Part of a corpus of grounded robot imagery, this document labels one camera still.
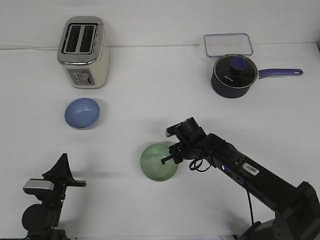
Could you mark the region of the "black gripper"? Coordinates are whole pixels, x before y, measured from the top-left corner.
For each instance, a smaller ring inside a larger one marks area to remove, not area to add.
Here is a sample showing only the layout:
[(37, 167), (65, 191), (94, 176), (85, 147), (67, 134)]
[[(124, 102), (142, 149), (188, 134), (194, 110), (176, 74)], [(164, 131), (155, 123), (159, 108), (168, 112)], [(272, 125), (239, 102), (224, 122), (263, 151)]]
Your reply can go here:
[(179, 142), (169, 147), (169, 156), (160, 161), (165, 165), (167, 161), (173, 160), (175, 164), (183, 160), (200, 160), (205, 158), (205, 150), (199, 143), (207, 136), (204, 130), (197, 124), (193, 117), (182, 122), (180, 126), (181, 136), (177, 137)]
[(42, 176), (44, 180), (51, 181), (54, 184), (53, 191), (50, 194), (51, 200), (64, 200), (67, 187), (84, 188), (87, 186), (85, 180), (75, 180), (73, 178), (67, 153), (63, 153), (56, 164)]

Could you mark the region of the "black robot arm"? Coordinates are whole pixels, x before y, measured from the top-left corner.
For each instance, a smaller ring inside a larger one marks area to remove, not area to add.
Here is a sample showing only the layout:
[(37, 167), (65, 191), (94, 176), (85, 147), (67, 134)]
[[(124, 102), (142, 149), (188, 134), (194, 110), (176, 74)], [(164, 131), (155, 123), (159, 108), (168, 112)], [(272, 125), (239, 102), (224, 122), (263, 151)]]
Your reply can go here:
[(42, 174), (42, 179), (31, 178), (23, 186), (23, 191), (35, 196), (41, 203), (29, 206), (21, 218), (27, 230), (28, 240), (67, 240), (66, 231), (58, 229), (67, 187), (87, 185), (85, 180), (73, 178), (68, 155), (63, 153), (55, 165)]
[(255, 222), (241, 240), (314, 240), (320, 234), (320, 202), (315, 189), (302, 182), (295, 187), (239, 152), (231, 143), (210, 133), (206, 134), (193, 117), (168, 127), (167, 137), (179, 142), (169, 147), (175, 164), (184, 160), (206, 160), (274, 213), (267, 222)]

